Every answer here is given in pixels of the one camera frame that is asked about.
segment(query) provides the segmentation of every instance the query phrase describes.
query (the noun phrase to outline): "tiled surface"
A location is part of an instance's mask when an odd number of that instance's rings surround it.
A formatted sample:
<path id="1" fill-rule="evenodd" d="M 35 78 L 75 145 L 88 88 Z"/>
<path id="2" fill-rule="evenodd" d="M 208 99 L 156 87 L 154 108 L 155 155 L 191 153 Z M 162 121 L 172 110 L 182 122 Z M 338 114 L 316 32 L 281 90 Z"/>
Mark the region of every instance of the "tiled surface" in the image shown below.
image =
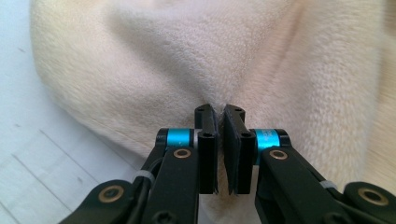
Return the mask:
<path id="1" fill-rule="evenodd" d="M 33 64 L 29 0 L 1 1 L 0 223 L 58 223 L 96 185 L 131 180 L 142 164 L 50 100 Z"/>

